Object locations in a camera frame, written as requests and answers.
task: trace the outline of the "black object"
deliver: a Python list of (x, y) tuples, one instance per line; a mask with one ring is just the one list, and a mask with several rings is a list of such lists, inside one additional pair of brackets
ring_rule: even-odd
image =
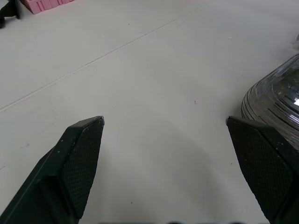
[(299, 223), (299, 152), (273, 127), (229, 117), (241, 171), (271, 224)]
[(9, 2), (0, 9), (0, 29), (5, 26), (5, 17), (16, 16), (20, 18), (20, 12), (17, 0), (9, 0)]
[(0, 224), (77, 224), (96, 173), (103, 117), (80, 121), (37, 163)]

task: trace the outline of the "white surface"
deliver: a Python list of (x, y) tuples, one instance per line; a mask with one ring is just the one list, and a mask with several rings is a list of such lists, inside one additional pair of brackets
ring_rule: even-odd
[(296, 53), (298, 6), (76, 0), (8, 23), (0, 30), (0, 211), (67, 126), (104, 115), (80, 223), (266, 222), (225, 118)]

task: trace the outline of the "transparent bowl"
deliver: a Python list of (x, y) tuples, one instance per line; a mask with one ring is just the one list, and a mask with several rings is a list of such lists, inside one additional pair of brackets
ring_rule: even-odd
[(299, 150), (299, 55), (252, 86), (241, 112), (244, 118), (276, 128)]

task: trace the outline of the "floor seam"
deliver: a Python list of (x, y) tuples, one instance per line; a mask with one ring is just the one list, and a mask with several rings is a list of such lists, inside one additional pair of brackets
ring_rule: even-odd
[(179, 17), (177, 17), (177, 18), (175, 18), (175, 19), (173, 19), (173, 20), (171, 20), (171, 21), (169, 21), (169, 22), (167, 22), (167, 23), (165, 23), (165, 24), (163, 24), (163, 25), (161, 25), (161, 26), (159, 26), (159, 27), (157, 27), (157, 28), (155, 28), (155, 29), (153, 29), (153, 30), (147, 32), (147, 33), (145, 33), (144, 35), (139, 36), (139, 37), (133, 39), (132, 41), (129, 41), (128, 43), (125, 43), (125, 44), (119, 46), (118, 48), (115, 48), (115, 49), (113, 49), (113, 50), (107, 52), (106, 54), (104, 54), (104, 55), (102, 55), (102, 56), (100, 56), (100, 57), (97, 57), (96, 59), (94, 59), (94, 60), (92, 60), (92, 61), (90, 61), (90, 62), (87, 62), (86, 64), (84, 64), (84, 65), (82, 65), (82, 66), (80, 66), (80, 67), (78, 67), (78, 68), (76, 68), (76, 69), (74, 69), (74, 70), (68, 72), (67, 74), (62, 75), (61, 77), (58, 77), (58, 78), (54, 79), (53, 81), (51, 81), (51, 82), (49, 82), (49, 83), (47, 83), (47, 84), (41, 86), (40, 88), (38, 88), (38, 89), (36, 89), (36, 90), (30, 92), (29, 94), (27, 94), (27, 95), (25, 95), (25, 96), (23, 96), (23, 97), (20, 97), (20, 98), (18, 98), (17, 100), (15, 100), (15, 101), (13, 101), (13, 102), (11, 102), (11, 103), (9, 103), (9, 104), (3, 106), (3, 107), (0, 107), (0, 112), (8, 110), (9, 108), (11, 108), (11, 107), (17, 105), (19, 102), (21, 102), (21, 101), (23, 101), (23, 100), (26, 100), (26, 99), (28, 99), (28, 98), (31, 98), (31, 97), (35, 96), (37, 93), (39, 93), (40, 91), (42, 91), (42, 90), (44, 90), (44, 89), (46, 89), (46, 88), (48, 88), (48, 87), (50, 87), (50, 86), (56, 85), (58, 82), (60, 82), (60, 81), (62, 81), (63, 79), (65, 79), (65, 78), (71, 76), (72, 74), (76, 73), (77, 71), (80, 71), (81, 69), (88, 67), (89, 65), (95, 63), (96, 61), (98, 61), (98, 60), (100, 60), (100, 59), (102, 59), (102, 58), (104, 58), (104, 57), (106, 57), (106, 56), (108, 56), (108, 55), (110, 55), (110, 54), (112, 54), (112, 53), (114, 53), (114, 52), (116, 52), (116, 51), (118, 51), (118, 50), (120, 50), (120, 49), (122, 49), (122, 48), (124, 48), (124, 47), (126, 47), (126, 46), (128, 46), (128, 45), (130, 45), (130, 44), (132, 44), (133, 42), (135, 42), (135, 41), (137, 41), (137, 40), (140, 40), (140, 39), (142, 39), (143, 37), (145, 37), (145, 36), (147, 36), (147, 35), (149, 35), (149, 34), (155, 32), (155, 31), (157, 31), (157, 30), (159, 30), (159, 29), (161, 29), (161, 28), (163, 28), (163, 27), (165, 27), (165, 26), (167, 26), (167, 25), (169, 25), (169, 24), (171, 24), (171, 23), (173, 23), (173, 22), (175, 22), (175, 21), (177, 21), (177, 20), (180, 20), (181, 18), (183, 18), (183, 17), (185, 17), (185, 16), (187, 16), (187, 15), (189, 15), (189, 14), (191, 14), (191, 13), (193, 13), (193, 12), (195, 12), (195, 11), (197, 11), (197, 10), (199, 10), (199, 9), (201, 9), (201, 8), (203, 8), (203, 7), (205, 7), (205, 6), (207, 6), (211, 1), (213, 1), (213, 0), (208, 0), (205, 4), (203, 4), (203, 5), (199, 6), (199, 7), (197, 7), (196, 9), (194, 9), (194, 10), (188, 12), (188, 13), (185, 13), (185, 14), (183, 14), (183, 15), (181, 15), (181, 16), (179, 16)]

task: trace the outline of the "pink box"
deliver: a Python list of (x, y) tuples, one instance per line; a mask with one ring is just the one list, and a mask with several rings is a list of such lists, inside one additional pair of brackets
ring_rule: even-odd
[(21, 0), (21, 2), (33, 13), (38, 14), (42, 11), (55, 8), (74, 0)]

